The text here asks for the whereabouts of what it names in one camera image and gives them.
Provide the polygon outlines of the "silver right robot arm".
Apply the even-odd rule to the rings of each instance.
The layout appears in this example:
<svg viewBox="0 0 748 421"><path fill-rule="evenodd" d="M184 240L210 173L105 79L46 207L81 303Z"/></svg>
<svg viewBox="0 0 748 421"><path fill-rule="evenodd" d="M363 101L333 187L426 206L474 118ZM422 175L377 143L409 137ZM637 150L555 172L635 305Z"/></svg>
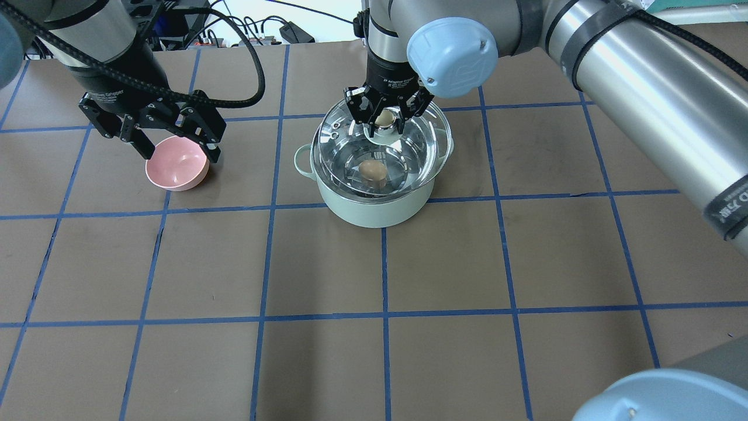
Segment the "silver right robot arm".
<svg viewBox="0 0 748 421"><path fill-rule="evenodd" d="M400 102L384 88L406 75L417 106L457 98L497 60L534 48L580 96L574 127L596 154L595 191L513 194L550 180L541 146L564 146L521 122L510 163L498 147L507 108L481 105L507 309L466 312L512 320L528 419L551 419L596 362L651 357L662 366L657 321L666 313L746 307L746 87L700 56L731 58L625 1L369 1L364 122ZM570 363L571 368L563 368Z"/></svg>

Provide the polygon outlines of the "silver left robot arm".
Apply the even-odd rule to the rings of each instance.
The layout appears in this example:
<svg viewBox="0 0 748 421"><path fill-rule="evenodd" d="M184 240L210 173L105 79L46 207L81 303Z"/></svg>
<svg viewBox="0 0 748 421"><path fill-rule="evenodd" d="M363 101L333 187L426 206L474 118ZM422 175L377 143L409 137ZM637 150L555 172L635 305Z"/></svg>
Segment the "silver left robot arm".
<svg viewBox="0 0 748 421"><path fill-rule="evenodd" d="M12 5L107 67L155 87L170 88L146 37L121 1L13 1ZM226 123L214 106L131 87L49 41L46 46L85 89L78 107L101 136L131 144L149 160L155 145L144 130L166 130L197 144L209 162L219 160Z"/></svg>

